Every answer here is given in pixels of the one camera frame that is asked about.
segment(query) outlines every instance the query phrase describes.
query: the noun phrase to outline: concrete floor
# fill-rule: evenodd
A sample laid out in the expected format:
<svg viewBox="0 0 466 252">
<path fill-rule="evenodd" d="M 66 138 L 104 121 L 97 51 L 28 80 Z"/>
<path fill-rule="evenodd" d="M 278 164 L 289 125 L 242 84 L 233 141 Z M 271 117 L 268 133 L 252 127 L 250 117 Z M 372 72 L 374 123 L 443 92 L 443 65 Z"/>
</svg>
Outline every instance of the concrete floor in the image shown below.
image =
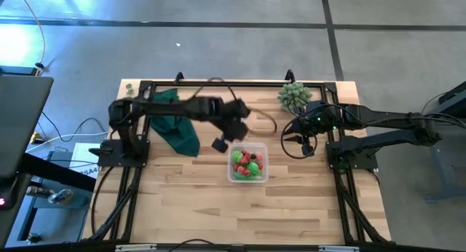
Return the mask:
<svg viewBox="0 0 466 252">
<path fill-rule="evenodd" d="M 29 0 L 42 19 L 324 23 L 321 0 Z M 464 25 L 466 0 L 329 0 L 341 24 Z M 31 18 L 22 0 L 5 0 L 0 18 Z M 34 25 L 0 25 L 0 64 L 31 66 L 42 49 Z M 87 117 L 107 119 L 122 78 L 335 80 L 326 30 L 45 26 L 44 64 L 55 78 L 45 113 L 64 133 Z M 420 111 L 465 80 L 466 32 L 336 31 L 344 79 L 372 109 Z M 52 126 L 40 121 L 49 137 Z M 87 124 L 83 133 L 96 133 Z M 369 133 L 381 130 L 371 129 Z M 102 137 L 79 139 L 99 142 Z M 34 154 L 43 157 L 56 141 Z M 466 200 L 427 205 L 439 190 L 426 148 L 392 146 L 377 158 L 395 242 L 464 250 Z"/>
</svg>

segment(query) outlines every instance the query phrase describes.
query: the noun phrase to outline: wooden tabletop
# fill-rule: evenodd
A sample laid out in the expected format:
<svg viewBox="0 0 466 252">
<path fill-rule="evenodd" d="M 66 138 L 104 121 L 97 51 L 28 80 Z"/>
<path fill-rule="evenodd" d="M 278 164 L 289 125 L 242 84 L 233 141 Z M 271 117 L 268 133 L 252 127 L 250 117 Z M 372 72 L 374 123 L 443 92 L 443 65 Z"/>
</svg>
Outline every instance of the wooden tabletop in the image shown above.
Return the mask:
<svg viewBox="0 0 466 252">
<path fill-rule="evenodd" d="M 140 79 L 123 79 L 118 98 L 127 96 L 127 84 L 138 91 Z M 337 82 L 341 103 L 359 103 L 354 82 Z M 171 87 L 158 87 L 157 91 Z M 198 87 L 179 87 L 180 99 Z M 294 160 L 280 146 L 280 132 L 293 115 L 280 109 L 276 87 L 234 87 L 247 106 L 272 115 L 278 124 L 275 135 L 259 138 L 248 134 L 245 142 L 265 143 L 269 152 L 269 181 L 265 184 L 233 184 L 226 177 L 227 154 L 210 145 L 221 132 L 207 122 L 194 122 L 200 139 L 197 158 L 176 154 L 152 129 L 148 165 L 143 169 L 135 209 L 134 243 L 180 243 L 202 238 L 214 243 L 248 244 L 343 244 L 339 206 L 333 173 L 328 169 L 324 145 L 327 135 L 318 136 L 315 156 Z M 320 100 L 320 91 L 310 88 L 311 100 Z M 232 99 L 225 87 L 206 87 L 200 95 Z M 246 119 L 249 128 L 271 130 L 272 123 L 256 113 Z M 347 134 L 365 136 L 364 130 Z M 285 143 L 291 154 L 300 155 L 301 146 Z M 99 227 L 117 200 L 122 168 L 114 168 L 98 196 L 95 211 Z M 361 210 L 379 233 L 390 238 L 384 206 L 374 175 L 354 171 Z M 121 236 L 126 219 L 122 214 Z M 353 236 L 354 217 L 348 214 Z M 90 216 L 83 237 L 89 237 Z"/>
</svg>

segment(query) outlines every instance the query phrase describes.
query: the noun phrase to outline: green towel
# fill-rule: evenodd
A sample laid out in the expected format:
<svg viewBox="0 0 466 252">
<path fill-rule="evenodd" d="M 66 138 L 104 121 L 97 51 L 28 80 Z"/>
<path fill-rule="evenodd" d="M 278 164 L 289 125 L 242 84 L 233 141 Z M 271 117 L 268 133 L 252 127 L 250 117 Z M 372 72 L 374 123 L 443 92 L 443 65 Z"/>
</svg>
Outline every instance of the green towel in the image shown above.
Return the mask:
<svg viewBox="0 0 466 252">
<path fill-rule="evenodd" d="M 153 101 L 178 101 L 176 88 L 163 92 L 155 92 Z M 197 157 L 200 149 L 199 138 L 192 126 L 191 120 L 186 117 L 151 116 L 151 127 L 179 154 Z"/>
</svg>

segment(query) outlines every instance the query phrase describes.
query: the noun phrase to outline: potted plant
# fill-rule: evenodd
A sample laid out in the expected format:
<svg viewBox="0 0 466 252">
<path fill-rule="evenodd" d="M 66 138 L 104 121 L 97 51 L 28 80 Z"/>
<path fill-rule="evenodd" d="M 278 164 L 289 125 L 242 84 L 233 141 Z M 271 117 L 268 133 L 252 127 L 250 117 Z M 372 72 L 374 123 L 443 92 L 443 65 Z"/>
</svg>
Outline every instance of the potted plant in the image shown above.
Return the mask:
<svg viewBox="0 0 466 252">
<path fill-rule="evenodd" d="M 306 107 L 311 97 L 311 92 L 307 87 L 304 87 L 303 83 L 294 82 L 292 84 L 284 84 L 277 98 L 280 100 L 280 105 L 283 109 L 293 112 L 295 107 Z"/>
</svg>

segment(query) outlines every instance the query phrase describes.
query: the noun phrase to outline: cable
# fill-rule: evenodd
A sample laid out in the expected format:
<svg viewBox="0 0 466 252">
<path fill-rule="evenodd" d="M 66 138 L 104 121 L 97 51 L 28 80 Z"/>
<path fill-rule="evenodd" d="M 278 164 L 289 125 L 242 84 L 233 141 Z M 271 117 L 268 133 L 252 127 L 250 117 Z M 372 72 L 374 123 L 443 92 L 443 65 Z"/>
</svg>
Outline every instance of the cable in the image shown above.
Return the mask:
<svg viewBox="0 0 466 252">
<path fill-rule="evenodd" d="M 110 140 L 114 137 L 115 132 L 116 132 L 116 130 L 111 131 L 111 133 L 110 133 Z"/>
<path fill-rule="evenodd" d="M 63 140 L 63 138 L 62 138 L 62 136 L 61 136 L 61 134 L 60 134 L 60 131 L 58 130 L 58 128 L 57 128 L 57 126 L 55 125 L 55 123 L 52 122 L 52 120 L 50 120 L 50 118 L 49 118 L 44 112 L 42 112 L 42 114 L 43 114 L 44 117 L 47 118 L 47 120 L 49 120 L 49 122 L 53 125 L 53 127 L 54 127 L 55 130 L 57 131 L 58 137 L 60 138 L 61 141 L 63 141 L 63 142 L 69 142 L 69 141 L 71 141 L 71 140 L 73 139 L 73 136 L 71 136 L 71 138 L 70 138 L 69 140 Z M 100 121 L 99 121 L 98 119 L 96 119 L 96 118 L 94 118 L 94 117 L 89 117 L 89 118 L 87 118 L 86 120 L 82 121 L 81 124 L 78 125 L 78 128 L 74 131 L 73 134 L 76 134 L 76 133 L 79 131 L 79 129 L 82 127 L 82 125 L 83 125 L 85 122 L 90 121 L 90 120 L 93 120 L 93 121 L 97 122 L 97 124 L 98 124 L 99 128 L 102 130 L 102 132 L 105 132 L 105 129 L 103 129 L 103 126 L 102 126 L 102 124 L 100 123 Z"/>
<path fill-rule="evenodd" d="M 436 96 L 434 96 L 433 98 L 431 98 L 431 99 L 424 105 L 424 107 L 422 107 L 421 114 L 424 113 L 425 108 L 427 107 L 427 105 L 428 105 L 430 102 L 432 102 L 432 101 L 433 101 L 434 99 L 436 99 L 437 97 L 442 96 L 442 95 L 445 95 L 445 94 L 446 94 L 446 92 L 442 92 L 441 94 L 436 95 Z"/>
<path fill-rule="evenodd" d="M 379 177 L 377 176 L 377 174 L 375 174 L 375 172 L 372 171 L 372 169 L 367 169 L 367 171 L 368 171 L 369 173 L 371 173 L 371 174 L 374 175 L 374 177 L 376 178 L 377 183 L 378 183 L 378 185 L 379 185 L 379 187 L 380 187 L 380 180 L 379 180 Z"/>
<path fill-rule="evenodd" d="M 274 130 L 273 132 L 268 132 L 268 133 L 261 133 L 261 132 L 256 132 L 254 130 L 251 130 L 248 128 L 249 130 L 249 133 L 255 135 L 255 136 L 271 136 L 271 135 L 274 135 L 276 132 L 277 132 L 277 122 L 275 121 L 275 119 L 268 113 L 265 113 L 259 109 L 253 109 L 253 108 L 249 108 L 251 111 L 254 111 L 256 113 L 259 113 L 265 117 L 267 117 L 267 119 L 271 120 L 273 123 L 274 123 Z"/>
<path fill-rule="evenodd" d="M 96 135 L 105 135 L 107 133 L 108 132 L 90 133 L 90 134 L 70 134 L 70 135 L 62 135 L 61 137 L 64 138 L 64 137 L 68 137 L 68 136 L 96 136 Z M 57 136 L 56 138 L 52 138 L 52 139 L 50 139 L 50 140 L 48 140 L 48 141 L 46 141 L 44 143 L 39 144 L 38 146 L 35 146 L 35 147 L 31 148 L 31 149 L 26 150 L 26 153 L 29 153 L 30 151 L 33 151 L 34 149 L 36 149 L 38 147 L 41 147 L 41 146 L 44 146 L 46 143 L 50 143 L 50 142 L 52 142 L 54 140 L 57 140 L 59 138 L 60 138 L 60 136 Z"/>
<path fill-rule="evenodd" d="M 42 133 L 44 134 L 44 139 L 47 141 L 48 139 L 47 139 L 47 135 L 44 132 L 44 128 L 42 128 L 41 123 L 39 121 L 37 121 L 37 124 L 39 125 L 39 128 L 41 129 Z"/>
<path fill-rule="evenodd" d="M 96 164 L 95 162 L 91 161 L 84 161 L 84 160 L 48 160 L 49 162 L 85 162 L 91 165 Z"/>
<path fill-rule="evenodd" d="M 99 195 L 100 189 L 102 188 L 102 184 L 105 181 L 105 178 L 109 175 L 110 171 L 112 171 L 114 167 L 110 167 L 102 176 L 102 180 L 100 180 L 99 184 L 97 185 L 97 189 L 95 190 L 94 200 L 92 201 L 92 207 L 90 212 L 90 225 L 92 234 L 95 234 L 95 219 L 94 219 L 94 212 L 95 212 L 95 202 L 97 201 L 97 196 Z"/>
<path fill-rule="evenodd" d="M 31 8 L 31 5 L 29 5 L 28 1 L 26 0 L 23 0 L 26 5 L 28 6 L 29 8 L 29 11 L 31 11 L 31 14 L 34 16 L 34 20 L 36 21 L 37 23 L 37 26 L 39 27 L 39 30 L 41 31 L 41 35 L 42 35 L 42 55 L 41 55 L 41 59 L 39 60 L 39 62 L 36 63 L 36 66 L 38 68 L 44 68 L 44 65 L 42 64 L 42 61 L 44 60 L 44 54 L 45 54 L 45 37 L 44 37 L 44 31 L 42 30 L 42 26 L 41 26 L 41 23 L 39 22 L 39 19 L 37 19 L 37 16 L 36 14 L 34 13 L 34 11 L 32 10 Z"/>
<path fill-rule="evenodd" d="M 207 80 L 207 82 L 212 82 L 213 80 L 219 80 L 219 81 L 225 83 L 225 80 L 223 80 L 223 79 L 220 78 L 220 77 L 212 77 L 212 78 L 209 78 L 209 79 Z M 197 94 L 198 94 L 202 89 L 204 89 L 204 86 L 205 86 L 205 85 L 201 85 L 201 87 L 199 87 L 199 89 L 198 89 L 196 92 L 194 92 L 194 94 L 193 94 L 189 99 L 195 98 L 195 97 L 197 96 Z M 228 87 L 228 90 L 230 90 L 230 92 L 232 93 L 233 99 L 236 101 L 236 100 L 237 100 L 237 97 L 236 97 L 236 95 L 234 94 L 233 89 L 232 89 L 229 85 L 226 85 L 226 86 Z M 274 134 L 277 132 L 277 122 L 275 121 L 275 119 L 274 119 L 271 115 L 269 115 L 269 114 L 267 114 L 267 113 L 264 113 L 263 111 L 258 110 L 258 109 L 252 109 L 252 108 L 249 108 L 249 109 L 250 109 L 251 111 L 254 111 L 254 112 L 257 112 L 257 113 L 262 114 L 263 116 L 267 117 L 268 119 L 270 119 L 270 120 L 274 123 L 274 131 L 273 131 L 272 133 L 260 133 L 260 132 L 256 132 L 256 131 L 254 131 L 254 130 L 248 129 L 249 133 L 251 133 L 251 134 L 253 134 L 253 135 L 255 135 L 255 136 L 271 136 L 271 135 L 274 135 Z"/>
<path fill-rule="evenodd" d="M 290 154 L 290 153 L 285 149 L 285 144 L 283 143 L 283 142 L 284 142 L 283 137 L 285 136 L 285 131 L 286 131 L 286 130 L 288 129 L 288 127 L 293 123 L 293 121 L 295 121 L 295 120 L 298 119 L 299 117 L 303 117 L 303 116 L 305 116 L 305 115 L 307 115 L 307 114 L 311 114 L 311 113 L 314 112 L 314 111 L 321 110 L 321 109 L 323 109 L 324 107 L 336 107 L 336 108 L 338 108 L 338 109 L 341 109 L 341 110 L 347 112 L 350 116 L 352 116 L 354 119 L 356 119 L 359 123 L 362 124 L 362 122 L 361 122 L 353 113 L 349 112 L 349 111 L 346 110 L 344 107 L 342 107 L 342 106 L 337 106 L 337 105 L 331 104 L 331 103 L 324 104 L 324 105 L 322 105 L 322 106 L 320 106 L 320 107 L 317 107 L 317 108 L 315 108 L 315 109 L 313 109 L 313 110 L 307 111 L 307 112 L 305 112 L 305 113 L 303 113 L 303 114 L 300 114 L 300 115 L 296 116 L 296 117 L 293 118 L 288 124 L 285 125 L 285 127 L 283 128 L 282 134 L 281 134 L 281 136 L 280 136 L 280 144 L 281 144 L 281 146 L 282 146 L 282 150 L 285 152 L 286 155 L 288 155 L 289 157 L 294 158 L 294 159 L 304 159 L 304 158 L 310 157 L 310 156 L 312 156 L 312 155 L 314 154 L 315 149 L 317 148 L 317 136 L 316 136 L 316 135 L 312 134 L 312 137 L 314 138 L 314 142 L 315 142 L 314 149 L 313 149 L 310 153 L 305 154 L 305 155 L 303 155 L 302 157 L 293 156 L 292 154 Z"/>
<path fill-rule="evenodd" d="M 386 121 L 393 121 L 393 120 L 412 120 L 412 119 L 423 119 L 423 120 L 432 120 L 432 121 L 437 121 L 437 122 L 447 122 L 449 124 L 452 124 L 452 125 L 457 125 L 461 128 L 464 128 L 466 129 L 466 126 L 463 126 L 462 124 L 459 124 L 457 122 L 453 122 L 453 121 L 450 121 L 450 120 L 447 120 L 447 119 L 440 119 L 440 118 L 432 118 L 432 117 L 393 117 L 393 118 L 386 118 L 386 119 L 380 119 L 380 120 L 376 120 L 376 121 L 373 121 L 373 122 L 369 122 L 369 123 L 365 123 L 365 125 L 375 125 L 375 124 L 378 124 L 378 123 L 381 123 L 381 122 L 386 122 Z"/>
<path fill-rule="evenodd" d="M 225 80 L 223 80 L 222 78 L 220 77 L 212 77 L 212 78 L 209 78 L 207 80 L 207 82 L 212 82 L 213 80 L 219 80 L 219 81 L 222 81 L 223 83 L 225 82 Z M 190 97 L 191 98 L 194 98 L 202 89 L 204 89 L 204 86 L 205 85 L 201 85 L 201 87 L 199 87 L 199 89 L 194 92 L 194 94 Z M 236 95 L 234 94 L 233 92 L 233 89 L 229 86 L 229 85 L 226 85 L 228 87 L 228 90 L 230 90 L 230 92 L 232 92 L 232 95 L 233 95 L 233 99 L 236 100 Z"/>
<path fill-rule="evenodd" d="M 294 158 L 294 159 L 304 159 L 304 158 L 307 158 L 307 157 L 310 157 L 314 154 L 315 152 L 315 149 L 317 148 L 317 136 L 312 134 L 312 137 L 314 138 L 314 148 L 312 149 L 312 151 L 308 154 L 305 154 L 303 155 L 302 157 L 297 157 L 297 156 L 293 156 L 292 154 L 288 153 L 288 151 L 286 151 L 285 149 L 285 144 L 283 143 L 284 140 L 283 140 L 283 136 L 285 135 L 285 131 L 288 129 L 288 126 L 290 126 L 292 123 L 293 123 L 294 119 L 292 119 L 288 124 L 286 124 L 286 126 L 283 128 L 283 131 L 282 131 L 282 134 L 280 136 L 280 144 L 282 146 L 282 150 L 285 152 L 285 154 L 291 158 Z"/>
<path fill-rule="evenodd" d="M 426 114 L 425 116 L 426 116 L 426 117 L 431 117 L 431 116 L 448 117 L 448 118 L 450 118 L 450 119 L 453 119 L 453 120 L 457 121 L 457 122 L 458 122 L 459 124 L 461 124 L 463 127 L 466 127 L 466 124 L 465 124 L 463 121 L 461 121 L 461 119 L 456 118 L 456 117 L 454 117 L 454 116 L 452 116 L 452 115 L 450 115 L 450 114 L 435 113 L 435 114 Z"/>
<path fill-rule="evenodd" d="M 220 250 L 220 251 L 231 251 L 230 248 L 225 248 L 225 247 L 216 245 L 216 244 L 212 243 L 211 241 L 203 240 L 203 239 L 200 239 L 200 238 L 194 238 L 194 239 L 186 240 L 186 241 L 183 241 L 183 242 L 177 244 L 176 246 L 174 246 L 173 248 L 171 248 L 167 252 L 172 252 L 172 251 L 176 250 L 177 248 L 180 248 L 182 245 L 185 245 L 187 243 L 194 242 L 194 241 L 207 243 L 207 244 L 213 246 L 214 248 L 216 248 L 217 250 Z"/>
</svg>

